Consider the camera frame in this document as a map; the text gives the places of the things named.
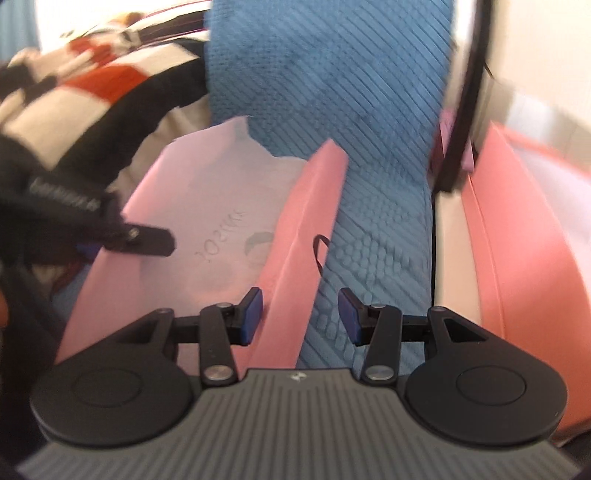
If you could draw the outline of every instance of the blue cushion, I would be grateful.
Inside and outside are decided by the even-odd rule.
[[[215,0],[207,48],[215,123],[249,115],[275,155],[327,138],[349,171],[300,366],[359,370],[337,292],[424,314],[431,303],[428,157],[449,68],[451,0]],[[402,372],[421,361],[405,346]]]

